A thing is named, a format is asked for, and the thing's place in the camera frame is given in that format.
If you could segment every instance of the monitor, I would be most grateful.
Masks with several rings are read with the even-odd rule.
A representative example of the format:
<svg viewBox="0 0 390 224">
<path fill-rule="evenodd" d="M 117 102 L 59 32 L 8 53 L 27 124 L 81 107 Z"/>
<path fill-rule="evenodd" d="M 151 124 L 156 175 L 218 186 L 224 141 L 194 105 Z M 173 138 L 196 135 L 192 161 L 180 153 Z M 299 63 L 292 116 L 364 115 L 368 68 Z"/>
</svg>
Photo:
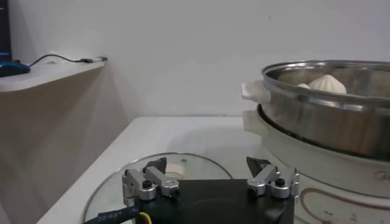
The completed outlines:
<svg viewBox="0 0 390 224">
<path fill-rule="evenodd" d="M 0 0 L 0 61 L 11 60 L 10 23 L 7 0 Z"/>
</svg>

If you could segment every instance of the black cable on shelf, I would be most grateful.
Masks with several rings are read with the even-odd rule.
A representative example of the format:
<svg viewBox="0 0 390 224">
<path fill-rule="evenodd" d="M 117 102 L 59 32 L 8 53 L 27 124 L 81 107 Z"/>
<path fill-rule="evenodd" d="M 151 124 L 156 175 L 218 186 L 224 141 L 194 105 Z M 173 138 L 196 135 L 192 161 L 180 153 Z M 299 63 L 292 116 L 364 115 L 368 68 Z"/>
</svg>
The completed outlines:
<svg viewBox="0 0 390 224">
<path fill-rule="evenodd" d="M 47 55 L 44 55 L 44 56 L 40 57 L 35 62 L 33 62 L 31 65 L 29 65 L 29 67 L 32 67 L 33 65 L 37 64 L 39 61 L 41 61 L 42 59 L 47 58 L 47 57 L 57 57 L 57 58 L 61 58 L 61 59 L 64 59 L 66 61 L 69 61 L 69 62 L 73 62 L 73 63 L 94 63 L 94 62 L 99 62 L 99 61 L 107 61 L 107 57 L 98 57 L 98 58 L 95 58 L 95 59 L 81 58 L 79 60 L 71 60 L 71 59 L 68 59 L 68 58 L 66 58 L 64 56 L 61 56 L 61 55 L 47 54 Z"/>
</svg>

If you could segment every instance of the stainless steel steamer basket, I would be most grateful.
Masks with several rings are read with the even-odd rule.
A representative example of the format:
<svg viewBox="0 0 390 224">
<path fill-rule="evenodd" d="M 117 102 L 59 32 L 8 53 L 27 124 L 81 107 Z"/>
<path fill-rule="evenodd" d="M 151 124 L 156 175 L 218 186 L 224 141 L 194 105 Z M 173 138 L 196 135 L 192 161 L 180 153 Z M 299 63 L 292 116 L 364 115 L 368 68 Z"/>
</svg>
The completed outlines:
<svg viewBox="0 0 390 224">
<path fill-rule="evenodd" d="M 324 74 L 347 94 L 296 87 Z M 390 63 L 296 61 L 268 66 L 263 75 L 270 99 L 261 100 L 262 109 L 278 126 L 325 148 L 390 161 Z"/>
</svg>

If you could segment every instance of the glass lid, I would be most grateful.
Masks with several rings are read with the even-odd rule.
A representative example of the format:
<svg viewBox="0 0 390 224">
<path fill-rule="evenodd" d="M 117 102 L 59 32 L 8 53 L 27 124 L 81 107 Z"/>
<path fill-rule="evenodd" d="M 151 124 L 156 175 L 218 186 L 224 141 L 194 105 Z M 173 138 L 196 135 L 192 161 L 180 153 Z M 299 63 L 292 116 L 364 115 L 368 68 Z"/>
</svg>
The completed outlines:
<svg viewBox="0 0 390 224">
<path fill-rule="evenodd" d="M 100 212 L 125 208 L 122 196 L 122 174 L 126 169 L 141 170 L 150 161 L 167 159 L 166 176 L 178 180 L 232 179 L 232 176 L 211 159 L 190 153 L 161 153 L 134 161 L 107 177 L 93 192 L 83 213 L 83 221 Z"/>
</svg>

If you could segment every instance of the metal bracket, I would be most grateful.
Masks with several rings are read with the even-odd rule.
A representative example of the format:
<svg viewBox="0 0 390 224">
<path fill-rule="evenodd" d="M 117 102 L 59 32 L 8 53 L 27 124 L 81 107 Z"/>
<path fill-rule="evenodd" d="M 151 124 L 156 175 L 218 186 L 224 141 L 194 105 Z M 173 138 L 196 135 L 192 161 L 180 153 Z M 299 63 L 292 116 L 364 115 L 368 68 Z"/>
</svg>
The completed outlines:
<svg viewBox="0 0 390 224">
<path fill-rule="evenodd" d="M 278 177 L 277 168 L 274 165 L 266 165 L 264 169 L 252 179 L 246 181 L 248 188 L 253 190 L 256 196 L 264 195 L 268 182 Z"/>
<path fill-rule="evenodd" d="M 299 174 L 292 167 L 278 172 L 277 167 L 270 164 L 254 178 L 247 180 L 247 185 L 255 195 L 261 196 L 266 192 L 267 185 L 271 188 L 271 195 L 276 198 L 288 198 L 299 195 Z"/>
<path fill-rule="evenodd" d="M 179 182 L 174 178 L 165 176 L 156 167 L 147 167 L 145 177 L 159 185 L 163 196 L 177 198 L 180 195 Z"/>
<path fill-rule="evenodd" d="M 280 172 L 280 176 L 271 183 L 271 194 L 277 198 L 299 195 L 299 174 L 292 167 Z"/>
<path fill-rule="evenodd" d="M 122 176 L 122 191 L 125 205 L 127 199 L 134 196 L 141 200 L 153 200 L 157 195 L 156 185 L 145 179 L 136 169 L 125 170 Z"/>
</svg>

